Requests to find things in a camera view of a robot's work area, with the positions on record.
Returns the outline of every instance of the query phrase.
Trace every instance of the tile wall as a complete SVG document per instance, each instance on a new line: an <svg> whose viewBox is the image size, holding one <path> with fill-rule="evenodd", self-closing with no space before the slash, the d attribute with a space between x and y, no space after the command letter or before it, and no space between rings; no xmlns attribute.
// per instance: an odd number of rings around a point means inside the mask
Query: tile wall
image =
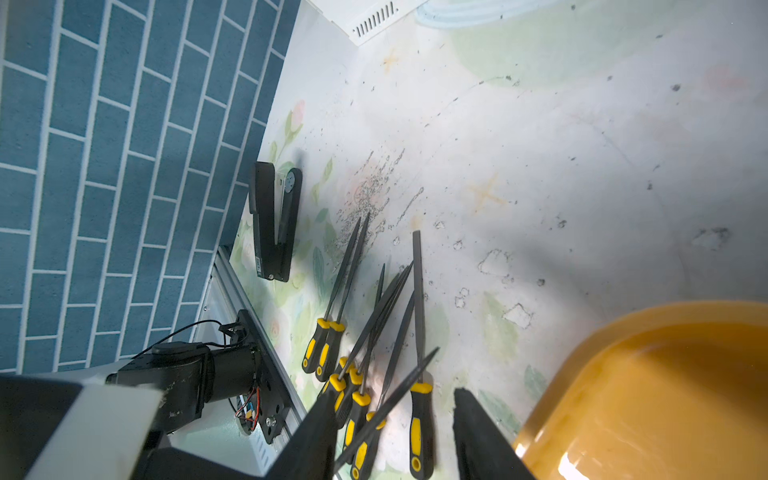
<svg viewBox="0 0 768 480"><path fill-rule="evenodd" d="M299 1L0 0L0 372L197 318Z"/></svg>

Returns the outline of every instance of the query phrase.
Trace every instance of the white vent cover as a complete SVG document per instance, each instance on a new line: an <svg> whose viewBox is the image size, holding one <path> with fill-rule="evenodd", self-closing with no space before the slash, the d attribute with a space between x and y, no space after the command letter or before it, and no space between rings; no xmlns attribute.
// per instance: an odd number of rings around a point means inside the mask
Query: white vent cover
<svg viewBox="0 0 768 480"><path fill-rule="evenodd" d="M308 0L355 45L362 45L425 0Z"/></svg>

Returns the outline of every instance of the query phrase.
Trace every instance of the dust debris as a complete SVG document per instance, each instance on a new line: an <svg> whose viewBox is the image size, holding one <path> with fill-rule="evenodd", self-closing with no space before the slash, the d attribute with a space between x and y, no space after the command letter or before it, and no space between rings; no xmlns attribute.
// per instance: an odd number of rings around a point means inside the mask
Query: dust debris
<svg viewBox="0 0 768 480"><path fill-rule="evenodd" d="M703 247L713 252L723 248L730 239L730 230L726 227L714 227L699 230L699 233L690 242L695 247Z"/></svg>

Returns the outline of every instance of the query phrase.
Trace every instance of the blue brick tile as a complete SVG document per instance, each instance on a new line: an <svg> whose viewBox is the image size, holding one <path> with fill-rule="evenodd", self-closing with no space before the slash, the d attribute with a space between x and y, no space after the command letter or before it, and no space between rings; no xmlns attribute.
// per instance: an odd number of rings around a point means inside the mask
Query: blue brick tile
<svg viewBox="0 0 768 480"><path fill-rule="evenodd" d="M163 268L163 257L165 257L164 248L144 247L141 249L132 302L154 303L160 270Z"/></svg>
<svg viewBox="0 0 768 480"><path fill-rule="evenodd" d="M234 20L239 26L245 28L248 24L248 15L250 15L251 0L229 0L224 14Z"/></svg>
<svg viewBox="0 0 768 480"><path fill-rule="evenodd" d="M163 154L160 158L160 166L157 168L157 181L154 185L155 195L168 198L178 197L191 140L192 136L187 132L175 128L166 130Z"/></svg>
<svg viewBox="0 0 768 480"><path fill-rule="evenodd" d="M157 155L169 90L170 84L165 80L150 74L142 75L134 130L131 134L132 151L152 157Z"/></svg>
<svg viewBox="0 0 768 480"><path fill-rule="evenodd" d="M22 322L22 309L0 309L0 369L16 368L16 355L18 353L18 329Z"/></svg>
<svg viewBox="0 0 768 480"><path fill-rule="evenodd" d="M122 8L112 9L100 95L122 104L131 103L143 33L143 20Z"/></svg>
<svg viewBox="0 0 768 480"><path fill-rule="evenodd" d="M237 157L240 154L227 147L219 149L219 160L216 162L216 172L210 182L208 207L225 208L230 196L230 187L234 181Z"/></svg>
<svg viewBox="0 0 768 480"><path fill-rule="evenodd" d="M144 65L166 77L174 74L176 52L181 41L181 27L187 0L163 0L155 3L152 29Z"/></svg>
<svg viewBox="0 0 768 480"><path fill-rule="evenodd" d="M147 7L149 6L149 0L122 0L122 1L124 4L134 9L136 12L139 12L144 15L147 14Z"/></svg>
<svg viewBox="0 0 768 480"><path fill-rule="evenodd" d="M200 224L200 233L197 235L197 245L195 248L201 250L215 250L216 237L219 236L219 227L221 219L224 216L221 212L205 210L203 212L203 223Z"/></svg>
<svg viewBox="0 0 768 480"><path fill-rule="evenodd" d="M0 158L18 167L38 167L45 82L3 69L0 102Z"/></svg>
<svg viewBox="0 0 768 480"><path fill-rule="evenodd" d="M96 303L106 243L79 240L74 249L69 303Z"/></svg>
<svg viewBox="0 0 768 480"><path fill-rule="evenodd" d="M91 157L88 160L87 179L89 181L113 187L118 185L127 127L127 111L98 102L91 142Z"/></svg>
<svg viewBox="0 0 768 480"><path fill-rule="evenodd" d="M293 33L293 24L296 22L296 14L299 13L301 0L285 0L283 10L280 13L280 21L277 22L275 30L275 40L272 42L272 48L285 56L288 51L290 35Z"/></svg>
<svg viewBox="0 0 768 480"><path fill-rule="evenodd" d="M256 3L256 12L253 13L253 21L250 24L250 33L240 70L257 80L261 77L261 68L264 66L266 51L270 47L270 38L272 38L272 28L275 25L276 17L277 12L270 4L266 2Z"/></svg>
<svg viewBox="0 0 768 480"><path fill-rule="evenodd" d="M24 299L29 235L0 232L0 303L14 305Z"/></svg>
<svg viewBox="0 0 768 480"><path fill-rule="evenodd" d="M197 222L200 219L200 209L203 208L207 184L208 177L191 172L187 174L184 195L181 198L179 214L176 217L174 239L170 245L168 262L165 267L166 275L185 275L187 273L187 260L192 251L192 241L197 230Z"/></svg>
<svg viewBox="0 0 768 480"><path fill-rule="evenodd" d="M98 43L104 0L66 0L61 26Z"/></svg>
<svg viewBox="0 0 768 480"><path fill-rule="evenodd" d="M199 302L202 300L205 283L210 274L210 261L213 258L212 253L197 252L192 259L192 267L187 278L187 287L184 288L183 302Z"/></svg>
<svg viewBox="0 0 768 480"><path fill-rule="evenodd" d="M80 212L81 237L104 238L109 234L114 191L86 185Z"/></svg>
<svg viewBox="0 0 768 480"><path fill-rule="evenodd" d="M181 297L182 279L164 278L160 296L157 298L157 308L154 311L155 328L171 326L176 315L176 305Z"/></svg>
<svg viewBox="0 0 768 480"><path fill-rule="evenodd" d="M176 330L191 325L197 321L197 307L198 305L179 306L179 318L176 321ZM175 335L171 340L174 342L189 342L192 337L192 330L194 330L194 328L186 329L182 333Z"/></svg>
<svg viewBox="0 0 768 480"><path fill-rule="evenodd" d="M96 51L63 35L58 48L51 126L85 136L96 70Z"/></svg>
<svg viewBox="0 0 768 480"><path fill-rule="evenodd" d="M232 245L235 243L237 228L240 226L240 218L243 216L243 208L248 199L248 188L235 185L232 191L232 200L227 209L227 218L224 220L224 228L221 230L220 245Z"/></svg>
<svg viewBox="0 0 768 480"><path fill-rule="evenodd" d="M174 219L174 210L176 210L176 204L165 200L152 200L144 243L151 243L152 245L167 244L170 223Z"/></svg>
<svg viewBox="0 0 768 480"><path fill-rule="evenodd" d="M88 342L91 341L91 325L94 322L92 306L70 306L64 320L64 335L61 338L60 362L85 360Z"/></svg>
<svg viewBox="0 0 768 480"><path fill-rule="evenodd" d="M184 47L179 64L174 100L170 107L169 120L182 127L193 128L197 116L197 103L203 91L208 57L197 50Z"/></svg>
<svg viewBox="0 0 768 480"><path fill-rule="evenodd" d="M83 144L51 134L38 223L35 268L66 270Z"/></svg>
<svg viewBox="0 0 768 480"><path fill-rule="evenodd" d="M223 140L225 143L239 147L243 143L245 127L250 120L250 108L256 99L256 84L238 76L235 95L232 97L230 116L227 118L227 127L224 129Z"/></svg>
<svg viewBox="0 0 768 480"><path fill-rule="evenodd" d="M0 168L0 227L29 230L35 175Z"/></svg>
<svg viewBox="0 0 768 480"><path fill-rule="evenodd" d="M237 181L249 183L253 164L259 159L261 141L264 139L264 127L261 124L251 122L248 140L243 149L243 160L240 161L240 171L237 172Z"/></svg>
<svg viewBox="0 0 768 480"><path fill-rule="evenodd" d="M96 335L94 338L94 350L91 353L91 366L114 363L118 356L118 343L120 334Z"/></svg>
<svg viewBox="0 0 768 480"><path fill-rule="evenodd" d="M69 363L58 366L58 372L71 372L72 370L82 370L85 368L85 362Z"/></svg>
<svg viewBox="0 0 768 480"><path fill-rule="evenodd" d="M210 51L220 10L221 0L196 0L192 5L187 40L205 51Z"/></svg>
<svg viewBox="0 0 768 480"><path fill-rule="evenodd" d="M197 127L197 136L194 147L192 147L190 168L210 172L223 121L224 109L209 101L204 101L203 112L200 114L200 125Z"/></svg>
<svg viewBox="0 0 768 480"><path fill-rule="evenodd" d="M48 73L54 3L54 0L11 1L6 20L5 60Z"/></svg>
<svg viewBox="0 0 768 480"><path fill-rule="evenodd" d="M131 311L128 312L128 322L125 325L121 355L136 354L144 349L144 337L147 335L151 314L151 306L131 307Z"/></svg>
<svg viewBox="0 0 768 480"><path fill-rule="evenodd" d="M27 340L24 347L22 373L49 373L53 371L56 339Z"/></svg>
<svg viewBox="0 0 768 480"><path fill-rule="evenodd" d="M64 297L64 275L35 273L29 294L27 336L55 335Z"/></svg>
<svg viewBox="0 0 768 480"><path fill-rule="evenodd" d="M123 316L128 302L131 279L126 276L108 276L101 294L98 332L114 332L123 328Z"/></svg>
<svg viewBox="0 0 768 480"><path fill-rule="evenodd" d="M259 92L259 100L256 102L256 111L253 116L266 123L270 117L270 110L272 109L272 101L275 99L275 92L277 91L277 83L280 81L280 72L283 71L283 60L276 55L270 55L270 60L266 64L266 71L264 72L264 80L261 84L261 91Z"/></svg>
<svg viewBox="0 0 768 480"><path fill-rule="evenodd" d="M210 70L206 95L225 104L230 99L230 90L242 43L243 32L228 23L221 24L219 43L216 45L216 55Z"/></svg>
<svg viewBox="0 0 768 480"><path fill-rule="evenodd" d="M112 250L109 256L109 273L133 273L134 260L144 222L144 209L152 180L154 162L128 155L120 196L118 218L114 225Z"/></svg>
<svg viewBox="0 0 768 480"><path fill-rule="evenodd" d="M157 332L150 332L149 334L149 345L154 345L155 343L159 342L160 340L164 339L166 336L170 334L170 330L158 330Z"/></svg>

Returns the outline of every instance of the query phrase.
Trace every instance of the ventilation grille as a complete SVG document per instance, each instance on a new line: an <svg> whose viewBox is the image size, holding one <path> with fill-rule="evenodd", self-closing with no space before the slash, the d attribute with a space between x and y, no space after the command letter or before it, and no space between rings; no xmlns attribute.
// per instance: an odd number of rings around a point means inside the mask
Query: ventilation grille
<svg viewBox="0 0 768 480"><path fill-rule="evenodd" d="M378 29L390 16L394 15L398 11L392 2L384 4L380 10L374 12L362 21L360 25L357 25L352 33L357 33L357 37L361 38L367 35L369 32L373 32Z"/></svg>

